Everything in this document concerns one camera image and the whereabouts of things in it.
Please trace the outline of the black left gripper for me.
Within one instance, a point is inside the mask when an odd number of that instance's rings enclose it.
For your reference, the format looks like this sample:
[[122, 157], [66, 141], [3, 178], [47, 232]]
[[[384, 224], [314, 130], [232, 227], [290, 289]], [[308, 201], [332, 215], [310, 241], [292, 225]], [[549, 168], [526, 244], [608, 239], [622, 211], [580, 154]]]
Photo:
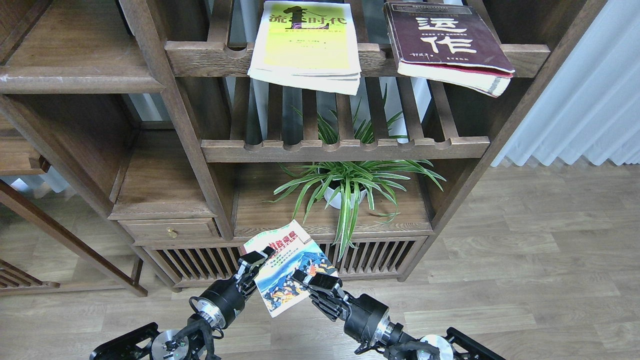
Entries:
[[255, 278], [274, 251], [251, 251], [238, 258], [238, 270], [228, 279], [219, 279], [201, 296], [192, 297], [193, 321], [204, 319], [211, 328], [226, 330], [256, 290]]

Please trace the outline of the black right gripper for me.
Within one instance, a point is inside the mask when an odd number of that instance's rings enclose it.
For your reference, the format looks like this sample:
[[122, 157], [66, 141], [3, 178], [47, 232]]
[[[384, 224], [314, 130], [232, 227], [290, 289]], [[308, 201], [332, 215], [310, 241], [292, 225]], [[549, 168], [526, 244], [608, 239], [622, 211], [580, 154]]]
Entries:
[[316, 273], [314, 276], [296, 269], [291, 276], [309, 292], [311, 303], [330, 321], [344, 321], [343, 332], [359, 343], [379, 343], [389, 325], [389, 307], [368, 294], [352, 296], [342, 290], [338, 276]]

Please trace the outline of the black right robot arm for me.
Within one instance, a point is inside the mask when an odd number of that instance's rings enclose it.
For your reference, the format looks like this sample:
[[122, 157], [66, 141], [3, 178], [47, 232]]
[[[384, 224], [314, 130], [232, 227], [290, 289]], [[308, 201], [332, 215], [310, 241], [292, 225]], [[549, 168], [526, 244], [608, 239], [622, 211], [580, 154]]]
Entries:
[[389, 307], [369, 296], [354, 297], [342, 289], [338, 276], [296, 269], [292, 279], [309, 291], [311, 303], [330, 321], [344, 321], [343, 332], [359, 342], [355, 354], [377, 351], [387, 360], [501, 360], [494, 351], [454, 327], [446, 336], [425, 335], [414, 338], [403, 332], [401, 323], [393, 323]]

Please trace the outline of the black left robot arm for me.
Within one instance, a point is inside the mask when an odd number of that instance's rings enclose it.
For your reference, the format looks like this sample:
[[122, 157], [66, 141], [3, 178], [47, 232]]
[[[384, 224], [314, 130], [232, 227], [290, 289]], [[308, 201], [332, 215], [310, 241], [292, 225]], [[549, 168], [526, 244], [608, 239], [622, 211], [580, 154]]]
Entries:
[[246, 301], [256, 290], [254, 282], [261, 267], [275, 252], [266, 246], [238, 259], [238, 271], [228, 279], [217, 280], [201, 296], [193, 296], [189, 304], [194, 313], [181, 329], [158, 330], [151, 322], [96, 347], [91, 360], [199, 360], [206, 352], [207, 360], [218, 360], [214, 340], [224, 337], [226, 330]]

